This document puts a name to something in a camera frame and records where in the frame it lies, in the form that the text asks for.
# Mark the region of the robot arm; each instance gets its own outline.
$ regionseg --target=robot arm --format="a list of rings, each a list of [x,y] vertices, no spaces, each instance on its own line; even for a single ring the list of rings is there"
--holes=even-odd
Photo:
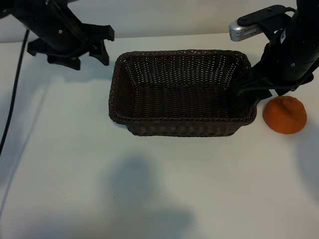
[[[28,53],[46,54],[50,64],[80,70],[79,57],[86,52],[109,64],[104,39],[114,41],[111,26],[83,24],[67,7],[68,0],[4,0],[0,18],[12,14],[39,39],[30,42]]]
[[[270,41],[261,61],[233,83],[237,95],[250,92],[252,105],[270,97],[269,89],[283,95],[314,78],[312,72],[319,66],[319,0],[297,0],[297,6],[271,6],[230,25],[234,41],[261,32]],[[285,14],[291,10],[292,18]]]

